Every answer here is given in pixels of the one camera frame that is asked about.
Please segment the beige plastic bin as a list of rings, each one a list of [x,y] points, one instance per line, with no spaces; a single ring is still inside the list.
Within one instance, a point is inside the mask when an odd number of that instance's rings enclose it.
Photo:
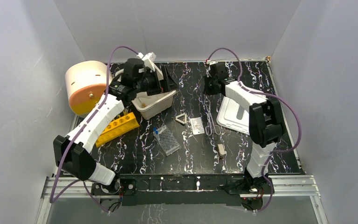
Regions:
[[[173,104],[173,97],[176,94],[175,91],[160,93],[152,96],[148,96],[146,92],[140,92],[137,94],[132,104],[136,110],[140,112],[142,117],[146,120],[151,119],[155,115],[168,109]],[[149,104],[147,108],[140,108],[141,103]]]

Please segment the white clay triangle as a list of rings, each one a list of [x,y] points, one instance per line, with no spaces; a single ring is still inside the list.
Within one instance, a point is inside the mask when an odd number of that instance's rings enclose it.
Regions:
[[[177,121],[178,123],[180,123],[182,125],[186,125],[187,124],[187,114],[182,113],[180,115],[177,115],[175,117],[175,121]]]

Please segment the white bin lid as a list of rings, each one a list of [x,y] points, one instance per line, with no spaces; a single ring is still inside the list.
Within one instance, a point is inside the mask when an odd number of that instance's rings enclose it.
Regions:
[[[217,123],[224,128],[249,134],[249,107],[266,101],[266,97],[242,89],[227,89],[217,116]]]

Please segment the yellow test tube rack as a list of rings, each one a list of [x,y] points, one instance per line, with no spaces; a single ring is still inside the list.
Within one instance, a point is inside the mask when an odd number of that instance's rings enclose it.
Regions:
[[[96,147],[139,127],[139,123],[133,112],[119,116],[110,122],[96,140]]]

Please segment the white paper packet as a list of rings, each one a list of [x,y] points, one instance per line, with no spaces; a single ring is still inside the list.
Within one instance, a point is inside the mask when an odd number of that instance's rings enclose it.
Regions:
[[[205,129],[201,117],[190,118],[193,135],[204,134]]]

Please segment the clear acrylic tube rack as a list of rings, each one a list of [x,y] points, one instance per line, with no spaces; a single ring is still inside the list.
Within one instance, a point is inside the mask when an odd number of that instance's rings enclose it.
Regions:
[[[153,135],[166,156],[173,154],[181,148],[181,145],[178,143],[178,141],[173,136],[173,133],[166,125],[161,126],[158,129],[160,129],[160,133],[156,135],[153,132]]]

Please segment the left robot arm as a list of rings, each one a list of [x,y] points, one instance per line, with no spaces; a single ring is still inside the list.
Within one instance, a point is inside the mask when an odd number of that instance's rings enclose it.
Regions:
[[[128,59],[122,73],[109,81],[101,99],[87,117],[66,136],[57,135],[54,139],[58,169],[81,181],[100,183],[109,194],[117,193],[121,182],[116,178],[116,173],[97,163],[90,154],[97,138],[138,93],[145,92],[153,96],[177,88],[177,83],[165,65],[158,68],[154,64],[147,65],[142,59]]]

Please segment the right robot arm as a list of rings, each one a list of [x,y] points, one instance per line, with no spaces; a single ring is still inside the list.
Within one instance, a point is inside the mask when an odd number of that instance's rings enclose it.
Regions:
[[[223,62],[206,62],[204,77],[206,95],[222,94],[248,112],[248,131],[253,142],[251,159],[247,165],[250,177],[244,188],[256,193],[262,188],[260,177],[268,172],[267,160],[283,135],[283,114],[278,100],[269,100],[262,91],[248,89],[242,81],[230,77]]]

